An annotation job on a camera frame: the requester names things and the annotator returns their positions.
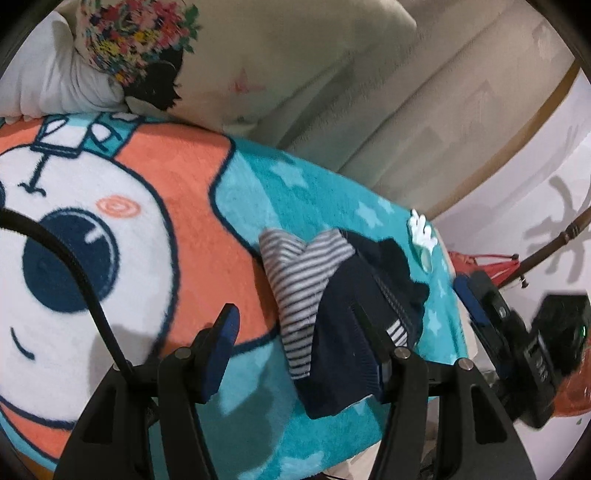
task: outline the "orange object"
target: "orange object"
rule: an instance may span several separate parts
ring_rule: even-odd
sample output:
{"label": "orange object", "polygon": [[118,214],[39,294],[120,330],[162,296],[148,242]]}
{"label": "orange object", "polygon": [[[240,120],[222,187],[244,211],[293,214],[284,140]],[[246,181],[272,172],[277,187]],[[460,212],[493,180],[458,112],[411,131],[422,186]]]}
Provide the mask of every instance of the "orange object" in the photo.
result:
{"label": "orange object", "polygon": [[[452,261],[453,268],[456,270],[456,274],[469,275],[476,270],[483,270],[497,287],[515,272],[520,265],[518,255],[465,255],[450,251],[449,257]],[[479,263],[479,260],[482,261],[485,259],[504,261]]]}
{"label": "orange object", "polygon": [[560,386],[554,399],[554,416],[574,417],[591,411],[591,339],[578,371]]}
{"label": "orange object", "polygon": [[23,455],[21,452],[17,452],[17,455],[21,459],[21,462],[25,464],[25,466],[31,471],[33,475],[35,475],[35,478],[37,478],[38,480],[53,479],[52,471],[42,467],[38,463],[31,460],[28,456]]}
{"label": "orange object", "polygon": [[44,456],[56,460],[66,446],[70,432],[62,429],[55,429],[41,425],[35,421],[26,419],[18,413],[10,410],[6,405],[0,403],[0,410],[4,417],[10,422],[13,428],[27,440],[29,445],[36,448]]}

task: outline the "white pillow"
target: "white pillow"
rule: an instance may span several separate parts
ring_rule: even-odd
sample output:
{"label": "white pillow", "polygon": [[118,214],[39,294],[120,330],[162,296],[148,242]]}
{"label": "white pillow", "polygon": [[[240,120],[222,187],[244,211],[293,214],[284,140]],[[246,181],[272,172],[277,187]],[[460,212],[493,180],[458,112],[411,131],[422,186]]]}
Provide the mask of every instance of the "white pillow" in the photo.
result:
{"label": "white pillow", "polygon": [[397,0],[82,0],[76,48],[133,111],[244,135],[384,32],[414,30]]}
{"label": "white pillow", "polygon": [[74,49],[66,20],[52,12],[27,37],[0,78],[0,117],[119,111],[123,90]]}

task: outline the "white wall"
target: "white wall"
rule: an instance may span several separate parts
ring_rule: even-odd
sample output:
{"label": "white wall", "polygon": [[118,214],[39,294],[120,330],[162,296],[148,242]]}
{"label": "white wall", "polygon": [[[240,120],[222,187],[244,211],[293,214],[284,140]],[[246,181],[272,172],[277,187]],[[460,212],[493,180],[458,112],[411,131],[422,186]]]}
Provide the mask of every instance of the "white wall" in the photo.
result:
{"label": "white wall", "polygon": [[[435,220],[448,249],[519,253],[554,239],[591,205],[591,85],[580,74],[571,92],[505,167]],[[503,292],[526,321],[548,291],[591,290],[591,232],[527,275],[525,290]],[[554,418],[540,431],[516,424],[538,480],[548,480],[579,441],[591,414]]]}

